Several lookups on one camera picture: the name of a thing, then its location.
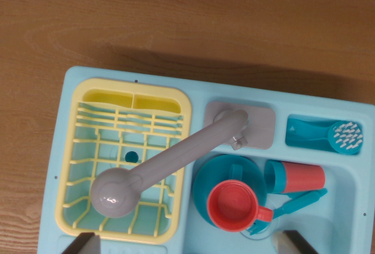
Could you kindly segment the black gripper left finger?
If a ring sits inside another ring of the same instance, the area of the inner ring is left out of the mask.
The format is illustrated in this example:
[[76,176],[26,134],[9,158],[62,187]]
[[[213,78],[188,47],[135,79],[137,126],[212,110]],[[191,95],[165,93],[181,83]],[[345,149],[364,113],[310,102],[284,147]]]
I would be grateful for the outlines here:
[[101,238],[94,232],[83,232],[62,252],[62,254],[100,254]]

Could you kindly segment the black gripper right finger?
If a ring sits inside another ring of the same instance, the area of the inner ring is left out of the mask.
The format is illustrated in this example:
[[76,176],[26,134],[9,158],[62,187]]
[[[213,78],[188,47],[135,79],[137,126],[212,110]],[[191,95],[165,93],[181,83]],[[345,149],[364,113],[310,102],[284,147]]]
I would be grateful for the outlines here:
[[278,253],[318,254],[315,248],[296,230],[278,233]]

